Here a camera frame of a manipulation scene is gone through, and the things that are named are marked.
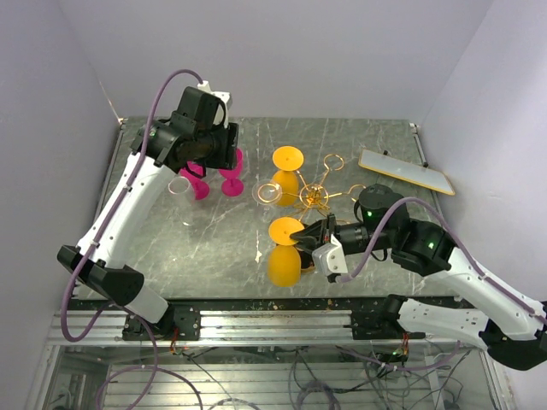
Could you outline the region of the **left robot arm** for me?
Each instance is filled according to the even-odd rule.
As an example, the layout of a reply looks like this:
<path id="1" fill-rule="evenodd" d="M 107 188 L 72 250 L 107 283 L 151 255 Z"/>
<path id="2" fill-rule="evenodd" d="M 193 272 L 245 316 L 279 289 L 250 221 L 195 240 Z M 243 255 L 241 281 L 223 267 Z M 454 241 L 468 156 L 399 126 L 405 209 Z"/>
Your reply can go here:
<path id="1" fill-rule="evenodd" d="M 232 97 L 212 91 L 208 82 L 185 88 L 166 120 L 153 120 L 138 132 L 123 174 L 89 231 L 57 259 L 99 295 L 144 319 L 145 330 L 164 339 L 174 330 L 166 299 L 126 263 L 130 240 L 157 198 L 189 163 L 202 170 L 236 165 L 238 125 L 228 119 Z"/>

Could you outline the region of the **magenta wine glass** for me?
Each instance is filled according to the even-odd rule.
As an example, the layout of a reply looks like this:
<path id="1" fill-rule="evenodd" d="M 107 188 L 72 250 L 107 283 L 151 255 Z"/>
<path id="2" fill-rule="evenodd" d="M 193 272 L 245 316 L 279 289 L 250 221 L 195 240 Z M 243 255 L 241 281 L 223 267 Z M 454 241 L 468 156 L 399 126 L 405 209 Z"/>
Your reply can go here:
<path id="1" fill-rule="evenodd" d="M 244 191 L 244 183 L 239 178 L 243 169 L 243 153 L 241 149 L 236 149 L 236 166 L 232 170 L 219 171 L 219 174 L 225 179 L 221 185 L 221 190 L 225 196 L 239 196 Z"/>
<path id="2" fill-rule="evenodd" d="M 198 164 L 188 162 L 186 167 L 179 171 L 179 175 L 190 181 L 196 201 L 201 201 L 209 195 L 209 184 L 203 180 L 205 170 Z"/>

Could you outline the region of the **clear wine glass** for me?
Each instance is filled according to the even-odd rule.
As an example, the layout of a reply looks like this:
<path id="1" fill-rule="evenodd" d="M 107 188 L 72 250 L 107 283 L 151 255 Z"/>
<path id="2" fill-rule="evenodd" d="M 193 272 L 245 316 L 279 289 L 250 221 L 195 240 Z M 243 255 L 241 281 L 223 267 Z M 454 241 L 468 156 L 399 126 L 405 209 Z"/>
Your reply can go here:
<path id="1" fill-rule="evenodd" d="M 191 182 L 185 177 L 176 176 L 168 184 L 168 193 L 182 224 L 192 226 L 191 201 L 194 192 Z"/>
<path id="2" fill-rule="evenodd" d="M 259 179 L 253 186 L 251 195 L 258 205 L 273 207 L 279 204 L 283 191 L 279 183 L 271 179 Z"/>

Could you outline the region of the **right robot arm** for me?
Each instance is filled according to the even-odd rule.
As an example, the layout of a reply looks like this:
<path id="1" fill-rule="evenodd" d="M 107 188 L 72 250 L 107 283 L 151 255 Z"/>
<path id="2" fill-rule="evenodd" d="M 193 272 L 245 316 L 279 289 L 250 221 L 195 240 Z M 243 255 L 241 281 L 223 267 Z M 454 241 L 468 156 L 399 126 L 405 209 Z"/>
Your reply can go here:
<path id="1" fill-rule="evenodd" d="M 393 338 L 422 332 L 448 337 L 484 350 L 496 362 L 527 371 L 546 361 L 546 304 L 519 292 L 478 263 L 443 217 L 416 198 L 434 221 L 413 219 L 412 200 L 392 188 L 374 184 L 354 204 L 356 222 L 337 223 L 333 214 L 290 233 L 309 254 L 318 272 L 333 284 L 357 276 L 346 265 L 349 255 L 361 255 L 363 268 L 375 251 L 402 269 L 455 291 L 470 308 L 440 307 L 408 296 L 389 295 L 376 322 L 378 331 Z"/>

